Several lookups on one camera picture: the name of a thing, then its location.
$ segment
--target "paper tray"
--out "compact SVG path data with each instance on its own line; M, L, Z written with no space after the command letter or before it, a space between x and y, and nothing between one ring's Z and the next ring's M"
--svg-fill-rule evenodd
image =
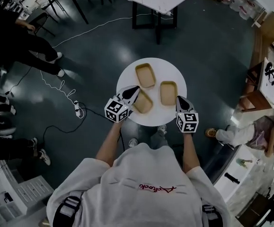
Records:
M178 88L174 81L162 81L160 85L161 103L164 106L176 105Z
M140 90L138 98L133 106L138 112L145 114L151 110L153 102L143 90Z
M135 70L141 87L148 88L156 84L154 71L148 63L136 66Z

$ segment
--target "sandal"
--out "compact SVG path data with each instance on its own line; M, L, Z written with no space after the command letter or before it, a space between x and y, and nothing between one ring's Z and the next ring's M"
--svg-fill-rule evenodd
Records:
M205 130L205 136L209 138L216 138L217 130L214 128L209 128Z

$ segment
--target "glossy floor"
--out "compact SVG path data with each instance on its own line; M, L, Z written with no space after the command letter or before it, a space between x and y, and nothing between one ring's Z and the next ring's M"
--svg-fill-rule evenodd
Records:
M132 15L132 4L127 0L113 0L113 4L105 0L103 6L100 0L92 0L92 4L87 0L77 0L89 21L86 25L71 0L59 1L69 16L56 6L61 18L59 23L49 19L45 24L56 37L44 31L38 34L51 45L107 21ZM149 12L145 7L138 7L138 14ZM138 22L149 19L148 16L139 16ZM63 90L69 93L76 89L71 96L73 100L103 114L104 106L115 94L118 78L126 66L146 57L169 61L184 76L187 97L199 113L200 125L194 134L194 143L205 167L219 149L215 147L215 141L204 136L204 129L223 128L228 124L245 83L254 43L250 25L229 6L213 0L187 0L181 4L177 29L162 31L161 45L156 44L154 30L132 30L131 19L111 22L57 47L57 51L64 54L59 61L66 71ZM16 84L28 69L26 65L15 63L1 91ZM44 77L53 86L60 86L58 77L46 73ZM81 122L71 102L63 93L46 86L37 69L32 68L12 92L11 102L18 112L12 117L18 128L16 138L36 136L41 142L47 126L56 125L70 131ZM42 174L52 187L57 187L83 158L95 156L110 127L109 121L88 112L83 125L74 133L64 134L50 128L45 135L45 150L52 165L47 167L37 160L26 160L20 171L28 177ZM175 122L167 127L169 144L182 144L183 138ZM125 147L132 137L148 143L155 130L127 120L122 129ZM122 151L119 142L118 154Z

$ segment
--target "sneaker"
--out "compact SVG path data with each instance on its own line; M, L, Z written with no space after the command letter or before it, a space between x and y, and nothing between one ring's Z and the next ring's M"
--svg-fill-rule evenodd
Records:
M32 147L34 148L34 150L37 150L37 145L38 145L38 140L36 137L32 138L31 141L33 142Z
M61 78L61 77L64 76L64 74L65 74L65 71L62 70L62 69L60 69L60 71L58 72L57 76Z
M9 98L8 97L5 98L5 104L9 105Z
M15 110L15 108L14 108L13 105L10 107L10 112L11 112L13 115L16 115L16 110Z
M51 165L51 160L48 157L46 151L44 149L39 150L39 152L42 153L42 155L40 156L40 159L43 160L48 166Z
M57 52L57 58L55 60L52 60L52 61L48 61L49 63L51 64L55 64L56 63L56 60L60 59L62 57L62 53L61 52Z
M158 131L162 131L163 134L166 134L167 133L167 131L166 131L166 124L159 126L158 127Z
M128 147L135 147L138 145L138 140L136 138L132 138L129 142L128 142Z

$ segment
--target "foot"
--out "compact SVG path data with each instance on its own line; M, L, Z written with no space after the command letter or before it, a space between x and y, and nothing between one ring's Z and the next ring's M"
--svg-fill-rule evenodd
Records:
M65 74L65 71L62 70L62 69L60 69L60 71L58 72L57 76L61 78L61 77L64 76L64 74Z
M34 150L37 150L37 145L38 145L38 140L36 137L32 138L31 141L33 142L32 147L34 148Z
M16 110L15 110L15 108L14 108L13 105L10 107L10 112L11 112L13 115L16 115Z
M46 151L44 149L41 149L39 152L42 153L42 155L40 156L40 159L43 160L48 166L50 166L51 160L48 157Z
M166 124L159 126L158 127L158 131L162 131L163 134L166 134L167 133L167 131L166 131Z
M5 98L5 104L9 105L9 98L8 97Z
M129 142L128 142L128 147L135 147L138 145L138 140L136 138L132 138Z
M217 130L214 128L209 128L205 130L205 136L209 138L216 138Z
M57 58L56 58L55 60L49 61L49 63L55 64L55 63L56 63L56 60L60 59L62 56L63 56L63 55L62 55L61 52L57 52Z

